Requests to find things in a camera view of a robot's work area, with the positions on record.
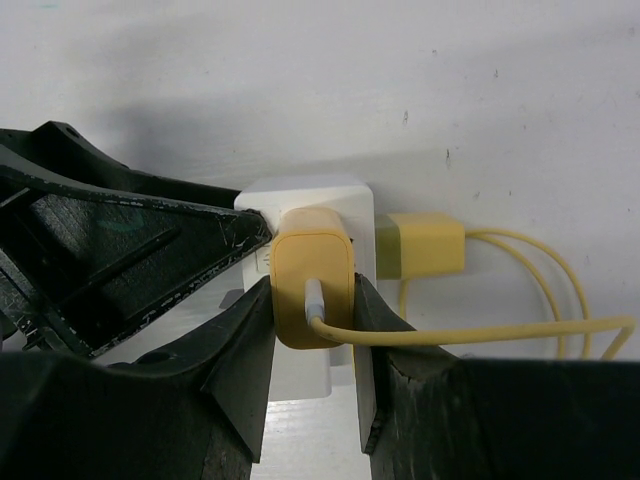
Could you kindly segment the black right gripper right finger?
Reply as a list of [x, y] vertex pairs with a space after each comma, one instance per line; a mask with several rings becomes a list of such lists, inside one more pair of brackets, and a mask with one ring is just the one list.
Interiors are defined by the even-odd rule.
[[361, 449], [375, 479], [635, 479], [635, 362], [354, 350]]

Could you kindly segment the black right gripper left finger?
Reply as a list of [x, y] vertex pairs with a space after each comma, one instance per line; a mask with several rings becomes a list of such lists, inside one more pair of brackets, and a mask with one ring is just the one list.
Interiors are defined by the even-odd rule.
[[271, 286], [132, 363], [1, 357], [5, 479], [246, 479], [260, 460]]

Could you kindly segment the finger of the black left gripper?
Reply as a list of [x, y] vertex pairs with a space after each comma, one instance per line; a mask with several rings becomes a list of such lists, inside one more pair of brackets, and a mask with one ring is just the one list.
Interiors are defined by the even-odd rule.
[[232, 204], [240, 194], [131, 169], [64, 122], [48, 121], [32, 131], [3, 128], [1, 144], [40, 167], [96, 187], [197, 204]]
[[257, 212], [96, 187], [1, 150], [1, 317], [94, 358], [272, 235]]

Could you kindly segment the white cube socket adapter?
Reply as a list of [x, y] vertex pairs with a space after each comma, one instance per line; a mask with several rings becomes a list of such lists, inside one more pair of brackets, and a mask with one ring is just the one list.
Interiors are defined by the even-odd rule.
[[348, 363], [350, 349], [310, 329], [306, 283], [320, 282], [327, 325], [353, 327], [355, 276], [376, 279], [373, 192], [347, 174], [263, 178], [234, 207], [260, 213], [272, 234], [242, 262], [246, 289], [261, 279], [271, 286], [276, 343], [269, 398], [327, 397], [330, 368]]

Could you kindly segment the yellow dual USB charger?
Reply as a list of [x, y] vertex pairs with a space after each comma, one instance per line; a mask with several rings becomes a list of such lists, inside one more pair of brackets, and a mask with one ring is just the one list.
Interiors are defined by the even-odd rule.
[[465, 227], [443, 213], [377, 215], [375, 247], [379, 280], [448, 275], [465, 268]]

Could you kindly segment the small yellow charger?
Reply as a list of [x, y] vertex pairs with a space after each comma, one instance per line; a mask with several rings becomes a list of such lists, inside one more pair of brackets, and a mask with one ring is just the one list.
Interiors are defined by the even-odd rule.
[[271, 244], [270, 283], [279, 340], [297, 350], [337, 345], [319, 336], [310, 321], [353, 327], [355, 256], [339, 214], [305, 207], [287, 212]]

